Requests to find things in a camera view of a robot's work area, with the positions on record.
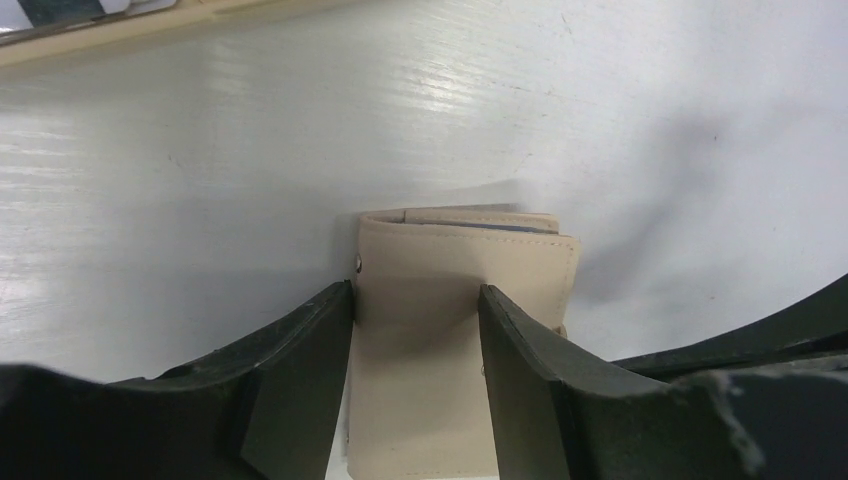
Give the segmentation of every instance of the white surface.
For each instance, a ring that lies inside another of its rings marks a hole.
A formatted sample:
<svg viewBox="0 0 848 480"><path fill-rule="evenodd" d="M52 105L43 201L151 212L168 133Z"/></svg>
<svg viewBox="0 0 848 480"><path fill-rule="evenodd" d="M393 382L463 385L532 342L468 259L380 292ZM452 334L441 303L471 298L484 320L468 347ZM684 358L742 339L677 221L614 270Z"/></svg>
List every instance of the white surface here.
<svg viewBox="0 0 848 480"><path fill-rule="evenodd" d="M605 358L743 325L848 271L846 23L393 0L3 74L0 361L158 375L350 275L354 214L401 206L559 215Z"/></svg>
<svg viewBox="0 0 848 480"><path fill-rule="evenodd" d="M0 0L0 35L32 28L24 9L17 0Z"/></svg>

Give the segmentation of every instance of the wallet flap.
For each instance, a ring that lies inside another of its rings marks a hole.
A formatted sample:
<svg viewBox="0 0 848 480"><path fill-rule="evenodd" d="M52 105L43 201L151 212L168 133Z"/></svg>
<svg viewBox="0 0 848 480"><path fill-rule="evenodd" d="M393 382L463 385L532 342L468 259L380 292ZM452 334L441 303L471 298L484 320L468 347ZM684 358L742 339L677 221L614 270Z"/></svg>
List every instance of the wallet flap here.
<svg viewBox="0 0 848 480"><path fill-rule="evenodd" d="M357 480L497 474L477 297L501 288L562 325L579 255L548 215L451 209L362 217L351 354Z"/></svg>

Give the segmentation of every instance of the wallet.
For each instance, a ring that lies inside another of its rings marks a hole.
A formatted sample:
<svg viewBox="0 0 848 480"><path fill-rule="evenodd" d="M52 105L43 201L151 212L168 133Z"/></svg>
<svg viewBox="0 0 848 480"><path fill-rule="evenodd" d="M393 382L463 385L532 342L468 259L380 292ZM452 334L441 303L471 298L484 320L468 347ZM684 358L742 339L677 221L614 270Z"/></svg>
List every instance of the wallet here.
<svg viewBox="0 0 848 480"><path fill-rule="evenodd" d="M580 245L555 217L451 208L360 218L348 469L355 480L497 475L477 298L493 284L565 335Z"/></svg>

